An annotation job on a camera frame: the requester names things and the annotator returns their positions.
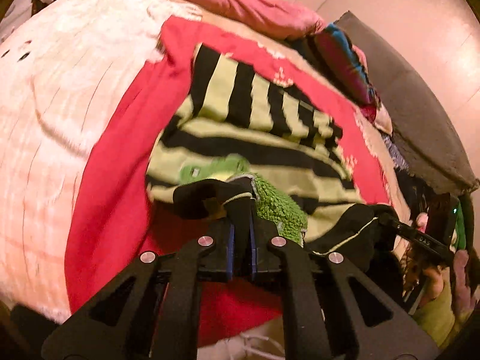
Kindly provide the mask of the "pink quilt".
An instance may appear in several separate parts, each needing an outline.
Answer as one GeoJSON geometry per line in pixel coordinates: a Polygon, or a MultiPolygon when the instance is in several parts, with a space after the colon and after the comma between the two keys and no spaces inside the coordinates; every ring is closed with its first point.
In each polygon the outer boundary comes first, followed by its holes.
{"type": "Polygon", "coordinates": [[[185,0],[247,25],[273,39],[295,40],[320,33],[326,22],[314,10],[282,0],[185,0]]]}

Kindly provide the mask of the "grey quilted headboard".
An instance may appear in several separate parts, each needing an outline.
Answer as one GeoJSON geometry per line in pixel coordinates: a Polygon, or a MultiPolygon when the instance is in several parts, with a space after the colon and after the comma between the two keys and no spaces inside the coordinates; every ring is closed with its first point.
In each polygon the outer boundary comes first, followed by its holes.
{"type": "Polygon", "coordinates": [[[479,189],[448,114],[413,66],[351,11],[336,20],[366,55],[368,76],[391,116],[393,141],[409,170],[438,194],[479,189]]]}

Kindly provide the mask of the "beige bed sheet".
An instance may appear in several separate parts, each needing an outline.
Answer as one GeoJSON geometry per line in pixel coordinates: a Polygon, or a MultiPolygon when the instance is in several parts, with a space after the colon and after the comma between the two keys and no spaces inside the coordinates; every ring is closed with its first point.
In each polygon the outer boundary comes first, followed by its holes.
{"type": "Polygon", "coordinates": [[[146,170],[160,131],[185,100],[191,87],[194,48],[205,44],[233,59],[250,64],[265,79],[303,92],[318,110],[339,126],[339,147],[368,205],[386,205],[402,221],[410,210],[400,191],[393,162],[373,125],[324,78],[309,66],[298,67],[275,56],[255,31],[231,20],[207,14],[202,20],[171,16],[158,39],[162,59],[147,60],[120,100],[86,165],[70,234],[99,236],[125,231],[143,234],[155,206],[165,225],[180,217],[146,193],[146,170]]]}

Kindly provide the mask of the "green black striped frog sweater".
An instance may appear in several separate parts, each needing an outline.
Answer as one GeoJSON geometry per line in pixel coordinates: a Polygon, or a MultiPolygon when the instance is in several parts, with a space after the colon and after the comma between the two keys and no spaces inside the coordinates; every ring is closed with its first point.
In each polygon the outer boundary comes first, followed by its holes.
{"type": "Polygon", "coordinates": [[[395,234],[381,225],[395,211],[362,199],[342,135],[298,88],[198,44],[188,94],[151,151],[146,193],[185,219],[219,218],[250,198],[279,236],[367,270],[395,258],[395,234]]]}

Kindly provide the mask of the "white pink patterned blanket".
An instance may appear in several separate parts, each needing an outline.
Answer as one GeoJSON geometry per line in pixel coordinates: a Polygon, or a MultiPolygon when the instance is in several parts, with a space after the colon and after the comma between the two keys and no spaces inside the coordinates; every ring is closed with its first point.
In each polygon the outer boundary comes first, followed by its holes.
{"type": "Polygon", "coordinates": [[[64,254],[91,150],[178,0],[57,0],[1,44],[1,295],[70,315],[64,254]]]}

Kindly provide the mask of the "multicolour striped blanket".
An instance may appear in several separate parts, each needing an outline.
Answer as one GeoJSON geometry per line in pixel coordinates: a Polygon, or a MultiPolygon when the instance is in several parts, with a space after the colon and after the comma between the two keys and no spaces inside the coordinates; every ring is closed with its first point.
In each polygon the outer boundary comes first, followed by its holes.
{"type": "Polygon", "coordinates": [[[288,44],[360,109],[373,115],[380,108],[381,100],[369,79],[366,62],[337,24],[330,23],[320,33],[288,44]]]}

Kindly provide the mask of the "cream pillow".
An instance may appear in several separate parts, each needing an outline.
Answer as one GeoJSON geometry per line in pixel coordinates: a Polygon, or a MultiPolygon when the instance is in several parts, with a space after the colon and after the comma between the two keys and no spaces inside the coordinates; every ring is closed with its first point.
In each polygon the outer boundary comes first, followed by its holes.
{"type": "Polygon", "coordinates": [[[374,127],[382,133],[385,133],[389,136],[393,133],[393,124],[391,121],[391,116],[389,115],[384,103],[380,104],[380,107],[377,109],[376,117],[373,122],[374,127]]]}

